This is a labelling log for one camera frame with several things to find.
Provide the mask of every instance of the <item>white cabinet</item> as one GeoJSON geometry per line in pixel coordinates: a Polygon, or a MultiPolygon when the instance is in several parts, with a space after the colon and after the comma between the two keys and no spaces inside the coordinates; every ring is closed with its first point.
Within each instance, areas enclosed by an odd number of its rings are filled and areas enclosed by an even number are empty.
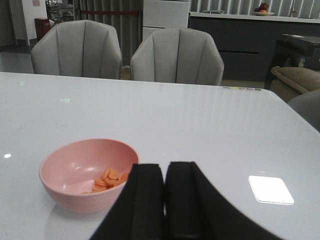
{"type": "Polygon", "coordinates": [[[188,27],[190,1],[144,0],[142,39],[153,31],[188,27]]]}

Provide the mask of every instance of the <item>doorway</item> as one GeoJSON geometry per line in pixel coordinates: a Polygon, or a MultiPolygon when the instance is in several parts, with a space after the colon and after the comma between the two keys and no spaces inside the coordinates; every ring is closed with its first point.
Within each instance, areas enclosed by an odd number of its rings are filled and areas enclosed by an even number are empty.
{"type": "Polygon", "coordinates": [[[9,2],[8,0],[0,0],[0,47],[15,44],[9,2]]]}

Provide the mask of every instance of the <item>glossy table surface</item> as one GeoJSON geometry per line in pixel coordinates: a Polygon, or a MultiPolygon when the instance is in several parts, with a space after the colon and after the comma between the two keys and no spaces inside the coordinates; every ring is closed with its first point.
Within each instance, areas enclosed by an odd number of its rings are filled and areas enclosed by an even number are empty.
{"type": "Polygon", "coordinates": [[[62,209],[38,176],[53,150],[89,138],[126,142],[163,174],[195,161],[265,229],[320,239],[320,133],[268,90],[0,72],[0,111],[0,239],[91,236],[107,211],[62,209]],[[281,178],[294,204],[258,202],[249,176],[281,178]]]}

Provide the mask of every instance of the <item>cushion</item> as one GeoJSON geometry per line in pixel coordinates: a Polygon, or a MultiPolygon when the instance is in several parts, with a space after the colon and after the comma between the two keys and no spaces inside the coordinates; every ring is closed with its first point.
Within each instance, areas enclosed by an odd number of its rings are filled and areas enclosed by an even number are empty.
{"type": "Polygon", "coordinates": [[[296,90],[305,94],[320,89],[320,73],[304,67],[279,67],[271,69],[279,80],[296,90]]]}

